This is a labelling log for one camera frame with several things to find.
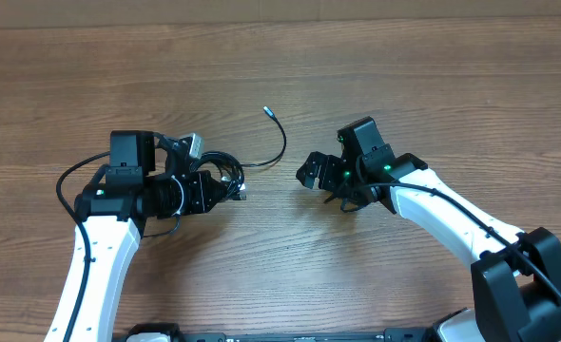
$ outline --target black robotic arm joint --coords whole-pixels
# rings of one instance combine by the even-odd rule
[[[521,234],[517,242],[561,293],[561,243],[545,228]],[[532,271],[507,249],[471,265],[477,326],[488,341],[561,340],[561,302],[536,276],[521,287],[513,276]]]
[[[342,145],[341,157],[312,152],[300,167],[296,178],[308,188],[314,188],[319,179],[319,189],[333,194],[332,199],[343,199],[360,209],[380,201],[393,214],[396,212],[390,199],[390,190],[367,188],[368,183],[399,182],[415,170],[428,168],[426,162],[411,153],[395,157],[390,144],[385,143],[371,117],[360,119],[338,131]]]
[[[196,134],[169,138],[149,131],[111,132],[109,164],[102,165],[76,197],[78,217],[82,221],[107,215],[133,219],[143,235],[147,218],[209,212],[224,200],[227,188],[209,171],[190,170],[200,157],[201,146]],[[156,170],[156,148],[166,152],[164,172],[150,176]],[[103,176],[106,181],[100,183]]]

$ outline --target black joint housing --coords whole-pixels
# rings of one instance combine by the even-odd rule
[[[368,173],[373,182],[399,182],[403,176],[407,176],[416,170],[426,170],[429,166],[420,158],[411,153],[406,153],[384,165],[382,171]],[[379,200],[386,209],[396,214],[395,206],[391,200],[390,187],[385,186],[382,189],[372,190],[365,194],[369,201]]]
[[[371,117],[365,117],[340,129],[338,140],[343,143],[344,151],[354,156],[366,155],[385,144],[377,130],[376,122]]]
[[[156,170],[154,134],[149,131],[113,131],[109,141],[107,184],[141,184]]]
[[[227,187],[214,180],[208,170],[189,174],[184,190],[189,194],[184,215],[208,213],[227,195]]]
[[[520,236],[516,244],[561,293],[561,243],[545,228]],[[471,265],[475,318],[486,341],[561,340],[561,302],[534,277],[519,287],[516,270],[530,275],[507,249],[489,253]]]

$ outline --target loose black cable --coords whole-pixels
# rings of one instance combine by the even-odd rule
[[[260,167],[273,162],[277,162],[282,158],[282,155],[284,155],[284,150],[287,148],[287,135],[284,133],[281,122],[279,122],[279,119],[277,119],[276,115],[274,115],[274,112],[272,112],[272,110],[267,106],[263,108],[263,112],[279,127],[280,133],[282,134],[282,150],[280,151],[279,155],[269,161],[241,164],[242,167]]]
[[[189,166],[190,172],[196,172],[206,163],[214,164],[221,174],[223,174],[223,171],[228,174],[230,181],[227,184],[225,200],[234,197],[241,191],[241,186],[244,183],[244,171],[236,158],[220,151],[204,152],[199,160],[194,161]]]
[[[175,234],[175,232],[177,232],[179,230],[179,224],[180,224],[180,216],[177,215],[177,223],[175,223],[175,227],[173,227],[173,229],[170,229],[166,232],[163,233],[158,233],[158,234],[151,234],[148,236],[144,236],[144,238],[157,238],[157,237],[163,237],[163,236],[167,236],[167,235],[173,235]]]
[[[63,192],[62,192],[62,185],[63,185],[63,181],[65,180],[65,178],[67,176],[69,176],[69,174],[75,170],[77,170],[78,168],[88,164],[89,162],[93,162],[96,161],[98,159],[101,159],[102,157],[108,156],[109,152],[104,152],[101,154],[98,154],[96,156],[92,156],[86,160],[80,161],[77,164],[71,166],[67,171],[65,171],[63,173],[63,175],[61,175],[61,177],[59,177],[59,180],[56,182],[56,196],[59,199],[59,201],[61,202],[61,204],[63,205],[63,207],[65,208],[65,210],[68,211],[68,214],[71,216],[71,218],[75,221],[75,223],[78,225],[78,229],[80,230],[80,234],[82,235],[82,240],[84,241],[84,272],[82,273],[82,281],[80,283],[80,290],[78,291],[78,295],[76,296],[75,299],[75,305],[73,306],[73,312],[71,312],[71,318],[69,319],[68,322],[68,328],[65,331],[65,336],[63,337],[63,342],[69,342],[70,338],[71,338],[71,333],[73,332],[73,327],[75,326],[75,321],[78,318],[78,313],[80,312],[80,307],[82,306],[82,299],[84,299],[84,292],[87,289],[87,282],[88,282],[88,272],[90,271],[90,241],[88,239],[88,233],[86,228],[84,228],[84,224],[82,224],[82,221],[80,220],[80,218],[78,218],[78,216],[76,215],[76,213],[73,211],[73,209],[71,208],[71,206],[69,206],[68,202],[65,200],[65,198],[63,197]]]
[[[505,245],[505,247],[507,247],[507,249],[509,250],[509,252],[511,252],[513,255],[515,255],[516,257],[518,257],[521,261],[523,261],[534,273],[534,275],[540,279],[545,286],[547,286],[547,288],[555,295],[557,296],[557,298],[561,301],[561,292],[559,291],[559,289],[557,289],[557,287],[555,287],[555,285],[553,285],[553,283],[547,278],[547,276],[540,271],[540,269],[538,269],[538,267],[536,267],[536,265],[534,265],[534,263],[527,257],[524,256],[523,253],[519,252],[519,250],[513,246],[510,242],[508,242],[506,239],[504,239],[502,236],[500,236],[491,226],[488,226],[487,224],[485,224],[481,219],[479,219],[475,214],[473,214],[471,211],[469,211],[469,209],[465,208],[462,204],[460,204],[457,200],[453,199],[452,197],[450,197],[449,195],[446,195],[440,191],[438,191],[435,188],[429,188],[426,186],[421,186],[421,185],[415,185],[415,184],[409,184],[409,183],[385,183],[385,182],[379,182],[379,183],[371,183],[371,184],[367,184],[367,185],[363,185],[360,186],[359,189],[364,189],[364,188],[372,188],[372,187],[392,187],[392,186],[396,186],[396,187],[403,187],[403,188],[409,188],[409,189],[415,189],[415,190],[420,190],[420,191],[424,191],[427,192],[429,194],[432,194],[434,196],[440,197],[446,201],[448,201],[451,205],[453,205],[456,209],[458,209],[459,211],[461,211],[464,215],[466,215],[469,219],[471,219],[474,223],[476,223],[479,228],[483,229],[486,233],[490,234],[491,237],[495,238],[498,242],[502,243],[503,245]]]

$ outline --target robotic arm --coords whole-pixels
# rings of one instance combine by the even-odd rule
[[[201,155],[201,147],[196,134],[174,139],[147,131],[111,133],[109,164],[99,168],[76,198],[75,211],[69,211],[77,219],[73,260],[46,342],[111,341],[128,265],[142,238],[159,236],[144,236],[148,218],[175,217],[175,229],[168,232],[173,233],[180,216],[243,199],[244,173],[238,161],[223,152]],[[165,168],[150,176],[156,148],[166,152]],[[206,162],[226,173],[221,182],[198,170]],[[106,182],[101,184],[103,176]],[[140,340],[144,335],[151,341],[170,338],[159,329],[144,332]]]
[[[242,167],[223,152],[201,154],[195,134],[178,139],[147,131],[114,131],[110,151],[70,168],[57,195],[76,222],[74,255],[46,342],[112,341],[112,328],[128,265],[145,235],[147,219],[179,218],[210,211],[225,200],[243,200]],[[384,332],[300,333],[226,336],[184,334],[177,324],[135,326],[118,342],[530,342],[561,339],[561,244],[544,228],[528,234],[491,217],[445,185],[426,162],[412,154],[395,157],[371,118],[338,131],[341,157],[313,152],[297,178],[309,188],[342,199],[344,212],[381,202],[394,214],[422,226],[471,270],[475,311],[462,310],[431,328],[388,328]],[[164,172],[155,170],[156,148],[166,152]],[[109,155],[72,209],[61,194],[63,179],[87,162]],[[213,163],[214,180],[200,167]],[[515,277],[534,275],[519,287]]]
[[[526,234],[459,196],[416,156],[396,158],[370,117],[343,127],[338,141],[340,158],[310,154],[296,175],[302,185],[313,188],[319,179],[319,188],[332,192],[325,202],[342,199],[343,212],[381,202],[426,229],[471,270],[474,312],[446,317],[418,338],[395,330],[394,341],[561,339],[561,244],[553,234],[544,228]],[[519,274],[534,274],[533,281],[519,287]]]

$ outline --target white robotic arm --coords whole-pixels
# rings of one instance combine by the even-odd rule
[[[472,203],[458,195],[439,179],[432,169],[415,170],[399,179],[401,183],[434,188],[458,201],[479,219],[510,243],[518,241],[517,234],[523,230],[493,218]],[[491,238],[476,223],[460,212],[448,201],[419,190],[391,187],[391,202],[401,215],[424,228],[441,242],[468,269],[484,253],[495,253],[505,246]]]
[[[84,222],[90,238],[91,263],[87,288],[69,341],[109,342],[126,270],[141,237],[132,219],[90,217]],[[63,341],[84,271],[84,242],[75,229],[75,247],[59,307],[45,342]]]
[[[544,228],[528,234],[458,195],[427,163],[395,157],[370,117],[338,130],[342,155],[312,152],[302,185],[342,199],[343,212],[381,202],[427,230],[471,271],[477,314],[462,311],[435,325],[442,341],[526,342],[561,339],[561,244]],[[534,275],[519,287],[515,277]]]

